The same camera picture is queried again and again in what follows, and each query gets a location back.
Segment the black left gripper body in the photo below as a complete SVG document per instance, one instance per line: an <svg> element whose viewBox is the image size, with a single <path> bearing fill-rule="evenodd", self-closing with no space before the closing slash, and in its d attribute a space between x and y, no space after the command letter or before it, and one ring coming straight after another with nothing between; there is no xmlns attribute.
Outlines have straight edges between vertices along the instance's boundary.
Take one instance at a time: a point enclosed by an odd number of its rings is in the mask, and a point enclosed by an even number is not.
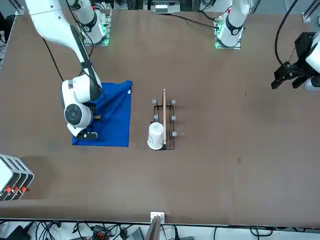
<svg viewBox="0 0 320 240"><path fill-rule="evenodd" d="M315 32L302 32L294 41L295 50L297 54L297 61L290 63L288 68L291 72L288 74L290 78L311 76L316 71L306 62L306 57L312 48Z"/></svg>

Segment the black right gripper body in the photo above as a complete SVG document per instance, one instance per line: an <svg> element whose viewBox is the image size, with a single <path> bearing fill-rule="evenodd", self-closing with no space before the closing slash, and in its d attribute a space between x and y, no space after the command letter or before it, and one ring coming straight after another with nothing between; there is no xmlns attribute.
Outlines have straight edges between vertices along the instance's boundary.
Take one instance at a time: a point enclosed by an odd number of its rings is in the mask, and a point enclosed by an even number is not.
<svg viewBox="0 0 320 240"><path fill-rule="evenodd" d="M77 140L95 140L97 138L98 138L97 132L82 131L76 136Z"/></svg>

